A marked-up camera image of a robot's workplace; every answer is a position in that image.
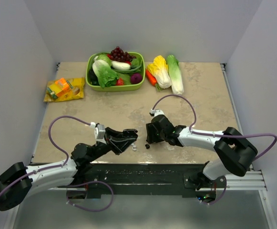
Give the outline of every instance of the white wall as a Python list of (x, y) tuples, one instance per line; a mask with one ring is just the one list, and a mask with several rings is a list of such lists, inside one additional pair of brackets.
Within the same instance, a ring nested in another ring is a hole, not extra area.
[(150, 61), (226, 62), (261, 0), (25, 0), (56, 61), (116, 45)]
[[(54, 62), (23, 0), (0, 0), (0, 174), (28, 163)], [(7, 212), (0, 212), (0, 229)]]
[[(277, 0), (263, 0), (227, 63), (227, 76), (245, 134), (277, 134)], [(259, 149), (272, 139), (252, 140)], [(255, 162), (265, 176), (277, 218), (277, 145)]]

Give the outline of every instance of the yellow bag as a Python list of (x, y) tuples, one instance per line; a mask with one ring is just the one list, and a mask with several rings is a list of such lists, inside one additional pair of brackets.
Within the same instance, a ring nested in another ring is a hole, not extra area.
[[(65, 79), (65, 80), (67, 80), (72, 85), (72, 89), (69, 92), (66, 92), (65, 94), (63, 94), (61, 97), (58, 97), (57, 99), (53, 99), (49, 94), (49, 91), (46, 90), (44, 102), (61, 102), (61, 101), (83, 98), (84, 78), (74, 78), (74, 79)], [(57, 80), (48, 81), (47, 89), (49, 88), (50, 85), (52, 85), (56, 81)]]

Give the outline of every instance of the green bowl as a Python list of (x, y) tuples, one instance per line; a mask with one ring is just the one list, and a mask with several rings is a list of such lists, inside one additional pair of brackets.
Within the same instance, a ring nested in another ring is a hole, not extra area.
[(102, 88), (100, 86), (92, 85), (91, 80), (90, 80), (87, 73), (89, 72), (89, 70), (92, 67), (92, 63), (93, 63), (95, 55), (97, 55), (97, 54), (94, 54), (89, 58), (89, 62), (88, 62), (87, 67), (86, 67), (85, 81), (86, 81), (87, 85), (89, 85), (93, 90), (99, 91), (99, 92), (125, 92), (125, 91), (134, 91), (134, 90), (139, 89), (142, 86), (143, 82), (144, 82), (144, 76), (145, 76), (144, 58), (141, 54), (139, 54), (137, 52), (129, 52), (129, 54), (133, 55), (133, 56), (136, 56), (136, 57), (140, 57), (143, 61), (142, 70), (140, 72), (138, 72), (143, 77), (143, 80), (140, 83), (131, 84), (131, 85), (122, 85), (122, 86), (111, 86), (111, 87), (105, 87), (105, 88)]

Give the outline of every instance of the marble tabletop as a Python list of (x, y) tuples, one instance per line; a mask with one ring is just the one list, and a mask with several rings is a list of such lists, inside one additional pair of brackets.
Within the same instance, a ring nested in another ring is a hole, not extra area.
[[(62, 62), (56, 77), (84, 77), (86, 65), (87, 62)], [(185, 88), (183, 96), (193, 104), (197, 114), (195, 129), (217, 131), (228, 126), (237, 128), (220, 64), (181, 62), (180, 68)], [(171, 94), (171, 88), (157, 92), (147, 79), (139, 90), (129, 92), (105, 93), (93, 91), (88, 85), (84, 87), (83, 99), (48, 104), (32, 162), (51, 163), (65, 159), (65, 155), (50, 143), (47, 134), (50, 122), (60, 115), (73, 115), (115, 130), (138, 130), (137, 151), (129, 148), (119, 156), (109, 152), (99, 158), (98, 163), (205, 163), (217, 159), (215, 152), (196, 147), (170, 146), (166, 142), (145, 148), (145, 124), (152, 119), (150, 109), (159, 98)], [(189, 126), (193, 122), (189, 105), (180, 98), (166, 98), (157, 109), (163, 110), (173, 125)], [(66, 118), (53, 125), (51, 135), (57, 145), (69, 154), (78, 143), (95, 143), (91, 128)]]

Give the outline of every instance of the carrot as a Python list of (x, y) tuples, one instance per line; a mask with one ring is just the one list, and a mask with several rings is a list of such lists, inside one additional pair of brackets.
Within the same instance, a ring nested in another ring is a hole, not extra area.
[(159, 92), (161, 90), (161, 87), (158, 85), (155, 77), (147, 69), (146, 69), (146, 76), (149, 82), (152, 84), (152, 86), (156, 87), (157, 91)]

